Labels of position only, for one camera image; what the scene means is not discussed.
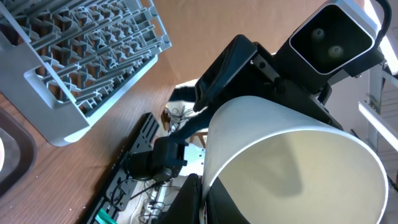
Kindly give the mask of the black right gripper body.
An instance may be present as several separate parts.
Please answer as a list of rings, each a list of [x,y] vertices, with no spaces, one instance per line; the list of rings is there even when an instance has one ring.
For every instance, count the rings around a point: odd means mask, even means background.
[[[274,78],[272,73],[276,72],[277,69],[273,56],[260,43],[255,42],[254,45],[257,47],[257,55],[262,57],[266,63],[266,70],[263,72],[259,65],[245,64],[214,98],[214,104],[221,106],[239,96],[258,96],[337,129],[343,129],[342,125],[325,108],[325,104],[332,93],[331,86],[328,83],[324,85],[320,94],[316,97],[304,87],[282,75]]]

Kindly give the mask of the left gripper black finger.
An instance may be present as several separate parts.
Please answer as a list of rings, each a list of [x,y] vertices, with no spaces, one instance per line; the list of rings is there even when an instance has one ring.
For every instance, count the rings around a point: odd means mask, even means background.
[[[199,224],[201,179],[190,174],[158,224]]]

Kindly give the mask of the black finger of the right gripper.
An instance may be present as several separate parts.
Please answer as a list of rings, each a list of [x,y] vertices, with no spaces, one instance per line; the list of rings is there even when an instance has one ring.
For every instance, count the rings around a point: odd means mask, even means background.
[[[195,84],[195,112],[207,107],[256,54],[257,47],[244,35],[236,35]]]

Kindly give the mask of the white cup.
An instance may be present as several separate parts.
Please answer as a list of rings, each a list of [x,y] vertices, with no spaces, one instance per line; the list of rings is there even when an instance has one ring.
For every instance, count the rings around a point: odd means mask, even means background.
[[[379,223],[388,198],[384,166],[362,140],[256,96],[211,119],[203,196],[217,182],[250,223]]]

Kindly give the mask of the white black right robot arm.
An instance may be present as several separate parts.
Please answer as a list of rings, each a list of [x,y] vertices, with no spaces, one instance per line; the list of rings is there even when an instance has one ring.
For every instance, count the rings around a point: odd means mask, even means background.
[[[281,104],[336,128],[341,128],[327,112],[322,112],[332,89],[326,83],[316,101],[304,87],[279,75],[273,56],[258,42],[242,34],[235,36],[219,54],[195,86],[174,89],[170,101],[194,104],[198,113],[170,136],[156,140],[151,151],[130,154],[124,170],[133,179],[167,182],[188,164],[184,157],[186,138],[207,128],[216,110],[240,96],[257,96]]]

